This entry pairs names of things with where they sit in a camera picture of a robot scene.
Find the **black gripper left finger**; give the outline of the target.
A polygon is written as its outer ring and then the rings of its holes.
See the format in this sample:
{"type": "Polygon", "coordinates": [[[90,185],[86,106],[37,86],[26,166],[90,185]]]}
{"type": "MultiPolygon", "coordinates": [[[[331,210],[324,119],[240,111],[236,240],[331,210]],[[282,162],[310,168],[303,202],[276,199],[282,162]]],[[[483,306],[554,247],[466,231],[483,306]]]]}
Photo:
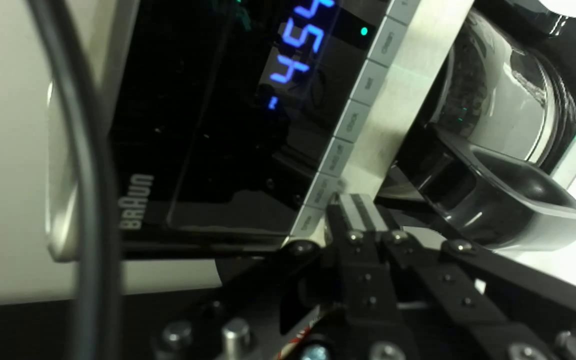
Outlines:
{"type": "Polygon", "coordinates": [[[343,305],[346,360],[417,360],[412,332],[397,310],[389,271],[379,263],[385,225],[357,194],[340,194],[325,210],[343,305]]]}

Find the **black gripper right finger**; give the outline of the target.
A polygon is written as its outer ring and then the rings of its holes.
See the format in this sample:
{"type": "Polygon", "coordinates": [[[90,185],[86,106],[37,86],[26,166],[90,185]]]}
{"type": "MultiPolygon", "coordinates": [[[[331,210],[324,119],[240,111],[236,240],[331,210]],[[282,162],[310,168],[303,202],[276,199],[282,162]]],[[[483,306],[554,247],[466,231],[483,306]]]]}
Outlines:
{"type": "Polygon", "coordinates": [[[385,242],[392,264],[475,344],[475,360],[576,360],[573,284],[468,240],[423,249],[400,227],[401,215],[379,217],[400,232],[385,242]]]}

